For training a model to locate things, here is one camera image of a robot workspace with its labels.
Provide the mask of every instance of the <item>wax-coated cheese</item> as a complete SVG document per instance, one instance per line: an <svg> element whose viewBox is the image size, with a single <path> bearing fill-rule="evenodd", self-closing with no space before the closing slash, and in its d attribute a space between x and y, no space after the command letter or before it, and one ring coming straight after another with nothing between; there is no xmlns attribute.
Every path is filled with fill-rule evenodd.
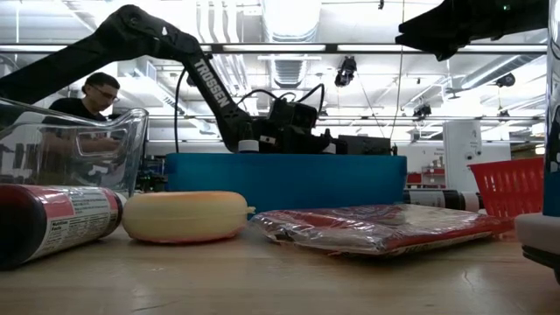
<svg viewBox="0 0 560 315"><path fill-rule="evenodd" d="M206 242L241 231L254 208L236 192L155 192L130 198L122 225L147 242Z"/></svg>

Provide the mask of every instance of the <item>red plastic crate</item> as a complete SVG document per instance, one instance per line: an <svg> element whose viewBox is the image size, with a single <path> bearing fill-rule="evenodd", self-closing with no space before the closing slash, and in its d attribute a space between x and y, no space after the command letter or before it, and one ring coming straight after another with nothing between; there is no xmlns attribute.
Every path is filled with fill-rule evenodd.
<svg viewBox="0 0 560 315"><path fill-rule="evenodd" d="M543 157L469 167L489 215L514 218L543 210Z"/></svg>

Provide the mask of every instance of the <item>blue bin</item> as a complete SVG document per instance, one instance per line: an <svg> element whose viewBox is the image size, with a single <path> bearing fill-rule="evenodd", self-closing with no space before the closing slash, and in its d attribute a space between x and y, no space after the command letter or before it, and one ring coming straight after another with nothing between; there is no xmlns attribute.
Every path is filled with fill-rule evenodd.
<svg viewBox="0 0 560 315"><path fill-rule="evenodd" d="M193 154L166 157L167 191L240 193L257 212L403 202L406 157Z"/></svg>

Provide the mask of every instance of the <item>table surface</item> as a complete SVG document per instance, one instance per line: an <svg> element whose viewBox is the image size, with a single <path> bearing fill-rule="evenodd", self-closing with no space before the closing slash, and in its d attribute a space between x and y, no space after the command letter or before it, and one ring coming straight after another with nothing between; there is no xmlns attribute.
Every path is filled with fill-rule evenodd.
<svg viewBox="0 0 560 315"><path fill-rule="evenodd" d="M278 246L260 235L155 246L121 230L0 273L8 314L559 314L553 272L515 242L380 262Z"/></svg>

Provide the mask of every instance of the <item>red package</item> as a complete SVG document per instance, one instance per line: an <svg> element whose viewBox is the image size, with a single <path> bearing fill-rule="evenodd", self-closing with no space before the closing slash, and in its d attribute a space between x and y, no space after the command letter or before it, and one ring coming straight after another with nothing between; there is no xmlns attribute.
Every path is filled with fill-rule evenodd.
<svg viewBox="0 0 560 315"><path fill-rule="evenodd" d="M373 256L451 246L514 228L511 218L417 205L269 211L249 224L275 242Z"/></svg>

